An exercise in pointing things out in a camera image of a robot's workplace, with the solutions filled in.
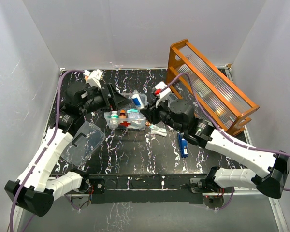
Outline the clear tray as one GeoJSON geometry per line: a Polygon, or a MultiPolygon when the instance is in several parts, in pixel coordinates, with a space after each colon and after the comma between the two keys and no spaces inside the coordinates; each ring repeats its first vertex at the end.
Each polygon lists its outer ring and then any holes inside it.
{"type": "Polygon", "coordinates": [[[172,101],[177,100],[178,97],[175,94],[171,93],[167,99],[168,99],[169,103],[171,103],[172,101]]]}

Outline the white swab packet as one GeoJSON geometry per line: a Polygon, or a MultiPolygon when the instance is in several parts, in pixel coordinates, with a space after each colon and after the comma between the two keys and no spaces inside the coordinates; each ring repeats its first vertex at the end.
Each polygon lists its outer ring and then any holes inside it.
{"type": "Polygon", "coordinates": [[[158,127],[158,126],[153,125],[153,124],[151,124],[149,126],[149,128],[150,128],[150,133],[151,134],[159,135],[159,136],[162,136],[162,137],[166,137],[167,136],[167,130],[165,128],[161,128],[161,127],[158,127]]]}

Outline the white blue gauze packet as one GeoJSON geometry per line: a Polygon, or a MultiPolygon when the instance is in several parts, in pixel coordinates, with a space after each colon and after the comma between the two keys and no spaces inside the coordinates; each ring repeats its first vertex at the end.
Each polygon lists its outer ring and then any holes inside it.
{"type": "Polygon", "coordinates": [[[130,125],[129,125],[130,128],[143,130],[145,128],[146,120],[143,118],[129,119],[128,122],[130,123],[130,125]]]}

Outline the brown orange medicine bottle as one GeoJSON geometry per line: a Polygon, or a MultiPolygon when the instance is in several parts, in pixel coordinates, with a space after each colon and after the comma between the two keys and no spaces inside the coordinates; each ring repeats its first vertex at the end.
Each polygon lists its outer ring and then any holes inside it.
{"type": "Polygon", "coordinates": [[[120,110],[119,117],[118,117],[118,122],[121,124],[121,123],[126,122],[126,120],[127,120],[126,111],[125,110],[120,110]]]}

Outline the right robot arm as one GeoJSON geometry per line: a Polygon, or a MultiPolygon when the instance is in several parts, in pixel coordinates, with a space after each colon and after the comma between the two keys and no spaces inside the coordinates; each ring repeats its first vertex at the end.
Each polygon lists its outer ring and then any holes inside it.
{"type": "Polygon", "coordinates": [[[256,189],[263,195],[279,199],[289,174],[289,157],[280,152],[259,151],[208,121],[197,118],[194,109],[183,99],[145,106],[140,112],[151,124],[163,122],[180,133],[192,145],[218,152],[245,166],[243,169],[212,167],[195,187],[216,192],[229,187],[256,189]]]}

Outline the clear bag with tubing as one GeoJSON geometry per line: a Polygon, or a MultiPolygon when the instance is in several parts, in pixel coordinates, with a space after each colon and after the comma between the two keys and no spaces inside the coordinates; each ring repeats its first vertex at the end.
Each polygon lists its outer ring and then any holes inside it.
{"type": "Polygon", "coordinates": [[[128,115],[128,118],[130,118],[130,119],[139,119],[140,118],[140,114],[139,114],[137,109],[127,110],[127,115],[128,115]]]}

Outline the white green small bottle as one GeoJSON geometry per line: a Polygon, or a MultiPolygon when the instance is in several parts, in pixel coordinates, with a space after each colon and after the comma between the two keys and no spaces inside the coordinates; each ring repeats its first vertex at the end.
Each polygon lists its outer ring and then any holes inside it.
{"type": "Polygon", "coordinates": [[[112,129],[115,129],[118,127],[118,113],[117,111],[112,111],[111,115],[110,115],[110,124],[109,126],[112,129]]]}

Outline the blue white tube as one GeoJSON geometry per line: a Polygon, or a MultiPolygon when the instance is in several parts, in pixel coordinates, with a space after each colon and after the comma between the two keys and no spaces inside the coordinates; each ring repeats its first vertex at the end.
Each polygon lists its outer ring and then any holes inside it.
{"type": "Polygon", "coordinates": [[[137,90],[133,91],[131,99],[137,108],[141,109],[144,107],[140,94],[137,90]]]}

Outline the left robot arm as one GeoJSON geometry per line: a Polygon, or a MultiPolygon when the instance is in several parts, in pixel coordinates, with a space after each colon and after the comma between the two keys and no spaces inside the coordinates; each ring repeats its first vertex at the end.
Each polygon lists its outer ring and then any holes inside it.
{"type": "Polygon", "coordinates": [[[64,92],[64,100],[58,100],[56,122],[47,130],[45,141],[25,171],[15,180],[9,180],[4,189],[13,204],[39,217],[44,216],[53,202],[76,189],[80,193],[89,190],[90,181],[76,172],[49,180],[49,176],[66,147],[78,147],[76,141],[86,137],[83,131],[84,117],[102,110],[121,110],[131,100],[118,93],[108,83],[92,87],[88,83],[74,82],[64,92]]]}

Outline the clear first aid box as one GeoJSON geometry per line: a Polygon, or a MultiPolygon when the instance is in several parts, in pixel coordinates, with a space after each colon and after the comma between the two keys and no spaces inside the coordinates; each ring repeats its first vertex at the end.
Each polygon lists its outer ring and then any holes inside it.
{"type": "MultiPolygon", "coordinates": [[[[132,101],[132,99],[131,99],[131,97],[132,97],[132,93],[126,93],[126,94],[123,94],[123,96],[126,97],[126,98],[129,98],[129,99],[132,101]]],[[[125,110],[125,111],[126,111],[126,116],[127,116],[127,120],[126,120],[126,122],[121,123],[121,124],[118,123],[118,127],[115,128],[115,129],[121,129],[121,130],[125,130],[125,129],[130,129],[130,130],[140,130],[140,129],[132,129],[132,128],[129,127],[130,123],[128,122],[128,120],[129,120],[130,118],[128,118],[128,115],[127,115],[127,110],[129,110],[129,109],[137,109],[138,112],[139,112],[139,114],[140,114],[140,118],[143,118],[143,119],[146,120],[145,116],[142,115],[142,114],[140,113],[139,108],[137,108],[137,107],[135,106],[135,104],[133,103],[133,101],[132,101],[131,104],[129,104],[128,106],[126,106],[126,107],[124,107],[123,109],[121,109],[121,110],[125,110]]],[[[112,130],[112,128],[109,126],[109,124],[110,124],[110,115],[111,115],[111,113],[112,113],[112,111],[105,112],[105,113],[104,113],[104,118],[105,118],[105,120],[106,120],[107,126],[112,130]]]]}

